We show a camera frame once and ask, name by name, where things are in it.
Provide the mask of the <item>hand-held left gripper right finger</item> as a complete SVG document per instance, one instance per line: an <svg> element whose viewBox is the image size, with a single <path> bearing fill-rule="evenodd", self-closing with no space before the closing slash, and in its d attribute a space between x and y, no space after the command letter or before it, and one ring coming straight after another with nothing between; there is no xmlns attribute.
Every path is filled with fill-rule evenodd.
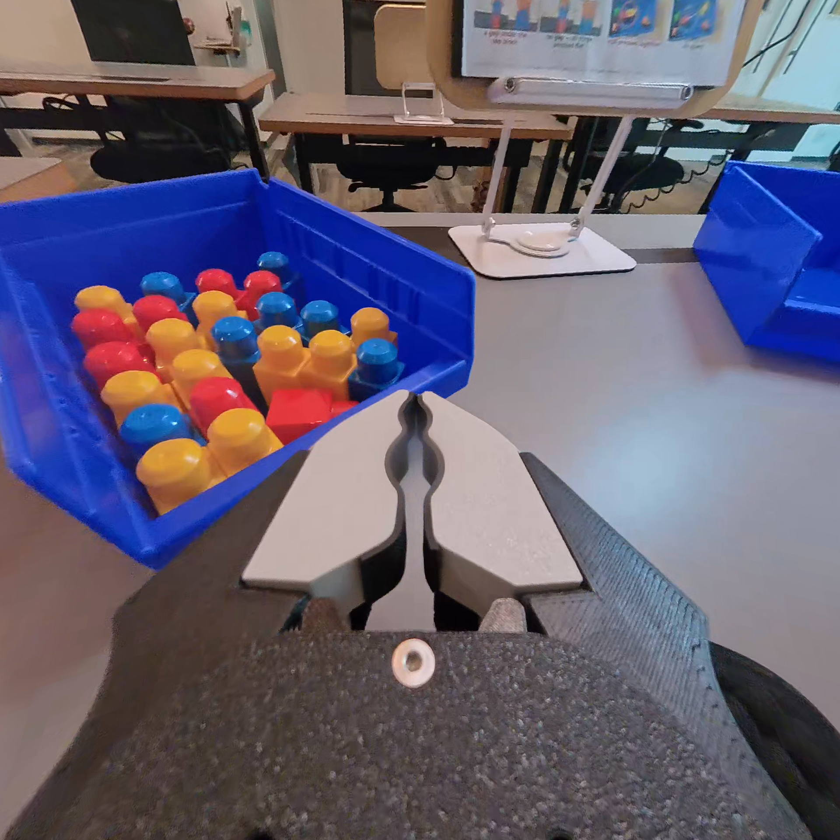
<svg viewBox="0 0 840 840"><path fill-rule="evenodd" d="M502 433L424 392L423 551L432 591L470 611L501 598L572 592L584 576L531 477Z"/></svg>

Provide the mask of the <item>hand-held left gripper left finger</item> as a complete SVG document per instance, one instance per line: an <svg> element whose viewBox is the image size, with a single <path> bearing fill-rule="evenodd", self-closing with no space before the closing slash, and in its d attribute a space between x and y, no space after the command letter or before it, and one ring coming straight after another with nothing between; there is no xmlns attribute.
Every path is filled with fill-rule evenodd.
<svg viewBox="0 0 840 840"><path fill-rule="evenodd" d="M321 599L341 628L362 629L406 570L401 487L416 395L395 391L332 427L302 459L265 528L252 538L242 588L290 598L278 630L302 625Z"/></svg>

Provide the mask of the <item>pile of mega blocks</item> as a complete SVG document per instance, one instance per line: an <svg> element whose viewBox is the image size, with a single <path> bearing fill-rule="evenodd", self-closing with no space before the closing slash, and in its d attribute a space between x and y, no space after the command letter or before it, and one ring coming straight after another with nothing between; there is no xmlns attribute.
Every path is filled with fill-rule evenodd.
<svg viewBox="0 0 840 840"><path fill-rule="evenodd" d="M279 250L239 285L207 268L75 296L70 328L137 480L159 515L280 452L398 383L405 365L385 311L306 292Z"/></svg>

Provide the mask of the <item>blue plastic bin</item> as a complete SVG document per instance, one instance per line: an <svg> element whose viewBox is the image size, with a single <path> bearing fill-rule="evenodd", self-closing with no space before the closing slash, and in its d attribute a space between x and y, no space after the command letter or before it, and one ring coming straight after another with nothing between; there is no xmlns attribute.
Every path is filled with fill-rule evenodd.
<svg viewBox="0 0 840 840"><path fill-rule="evenodd" d="M693 245L741 341L839 362L839 174L730 161Z"/></svg>
<svg viewBox="0 0 840 840"><path fill-rule="evenodd" d="M130 302L142 277L242 280L278 250L295 299L388 315L411 392L451 396L475 355L476 279L463 266L254 169L114 186L1 210L1 420L8 469L129 557L166 566L289 455L277 453L162 517L134 474L70 328L75 297L104 285Z"/></svg>

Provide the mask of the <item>white tablet stand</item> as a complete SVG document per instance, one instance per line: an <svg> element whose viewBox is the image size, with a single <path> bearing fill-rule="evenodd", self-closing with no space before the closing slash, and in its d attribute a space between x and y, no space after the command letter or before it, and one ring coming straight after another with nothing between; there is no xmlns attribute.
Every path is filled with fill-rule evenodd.
<svg viewBox="0 0 840 840"><path fill-rule="evenodd" d="M603 192L637 112L671 112L694 94L685 82L607 82L559 78L499 77L487 98L497 104L549 107L595 106L617 109L622 118L582 208L569 223L499 224L492 216L512 122L503 123L480 224L459 225L448 236L469 266L497 280L578 277L627 272L636 260L587 225Z"/></svg>

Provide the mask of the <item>black office chair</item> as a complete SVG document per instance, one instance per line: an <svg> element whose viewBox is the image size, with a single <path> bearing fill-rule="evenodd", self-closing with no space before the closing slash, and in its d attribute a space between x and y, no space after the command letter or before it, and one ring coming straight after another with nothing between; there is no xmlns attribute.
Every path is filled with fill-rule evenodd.
<svg viewBox="0 0 840 840"><path fill-rule="evenodd" d="M595 205L596 212L616 213L629 193L664 190L676 186L685 177L684 166L669 158L669 148L662 144L662 139L678 132L682 123L654 120L654 150L642 152L642 140L648 133L650 122L646 118L633 121ZM572 140L563 157L566 183L559 208L561 213L574 209L573 200L579 191L589 195L619 123L618 118L577 119Z"/></svg>
<svg viewBox="0 0 840 840"><path fill-rule="evenodd" d="M245 141L227 107L213 101L106 98L121 139L105 138L90 158L102 179L139 184L225 172Z"/></svg>
<svg viewBox="0 0 840 840"><path fill-rule="evenodd" d="M395 195L401 190L422 190L436 177L441 155L447 149L443 138L392 139L385 137L349 136L342 146L338 172L350 180L349 192L371 188L381 192L378 205L372 212L408 212L398 204Z"/></svg>

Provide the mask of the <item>wooden desk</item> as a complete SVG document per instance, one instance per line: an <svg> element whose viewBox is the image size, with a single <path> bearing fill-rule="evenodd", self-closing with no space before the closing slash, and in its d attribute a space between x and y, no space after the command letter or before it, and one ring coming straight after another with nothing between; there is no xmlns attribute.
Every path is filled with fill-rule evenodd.
<svg viewBox="0 0 840 840"><path fill-rule="evenodd" d="M221 66L177 66L89 61L80 66L8 62L1 70L3 96L41 94L76 99L82 117L73 130L108 132L106 109L90 96L232 103L243 123L250 162L264 182L270 180L254 106L275 79L272 70Z"/></svg>
<svg viewBox="0 0 840 840"><path fill-rule="evenodd" d="M458 112L454 125L428 127L400 125L393 115L402 111L396 98L338 94L283 93L260 118L270 133L290 137L297 161L297 183L315 194L312 166L335 165L349 136L392 139L443 138L447 149L438 169L491 167L502 130L502 120L483 112Z"/></svg>
<svg viewBox="0 0 840 840"><path fill-rule="evenodd" d="M838 110L818 108L788 101L729 93L698 119L742 123L748 128L740 134L733 133L726 145L731 161L746 161L753 151L792 151L795 142L785 135L792 130L783 125L803 125L797 138L813 125L839 124Z"/></svg>

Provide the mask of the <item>clear acrylic stand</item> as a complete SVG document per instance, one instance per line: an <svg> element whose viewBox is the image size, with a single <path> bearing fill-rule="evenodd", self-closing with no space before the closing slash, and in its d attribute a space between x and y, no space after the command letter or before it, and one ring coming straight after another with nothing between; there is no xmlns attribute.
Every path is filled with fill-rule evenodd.
<svg viewBox="0 0 840 840"><path fill-rule="evenodd" d="M414 99L424 99L428 94L428 107L419 110L411 104ZM393 115L393 121L400 125L448 127L455 124L445 112L444 100L434 81L409 81L401 85L402 111Z"/></svg>

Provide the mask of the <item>grey wood-edged table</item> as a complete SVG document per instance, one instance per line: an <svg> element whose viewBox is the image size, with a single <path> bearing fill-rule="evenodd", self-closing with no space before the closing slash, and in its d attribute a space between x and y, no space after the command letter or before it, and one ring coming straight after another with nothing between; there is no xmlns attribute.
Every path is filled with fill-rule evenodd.
<svg viewBox="0 0 840 840"><path fill-rule="evenodd" d="M60 196L76 190L76 181L60 159L1 157L1 204Z"/></svg>

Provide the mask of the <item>light wooden panel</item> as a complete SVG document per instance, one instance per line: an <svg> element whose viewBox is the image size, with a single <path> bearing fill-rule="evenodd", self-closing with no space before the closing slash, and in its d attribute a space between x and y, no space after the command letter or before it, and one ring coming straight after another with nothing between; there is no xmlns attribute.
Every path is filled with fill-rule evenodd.
<svg viewBox="0 0 840 840"><path fill-rule="evenodd" d="M427 63L426 6L385 3L374 14L375 76L386 91L431 99L436 85Z"/></svg>

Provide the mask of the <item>dark wall panel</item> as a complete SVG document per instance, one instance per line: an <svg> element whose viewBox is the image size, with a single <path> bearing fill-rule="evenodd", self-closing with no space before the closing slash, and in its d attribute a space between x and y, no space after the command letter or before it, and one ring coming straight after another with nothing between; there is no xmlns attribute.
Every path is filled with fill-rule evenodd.
<svg viewBox="0 0 840 840"><path fill-rule="evenodd" d="M420 1L342 1L343 76L346 94L366 97L395 97L398 92L383 89L375 76L374 15L387 3Z"/></svg>

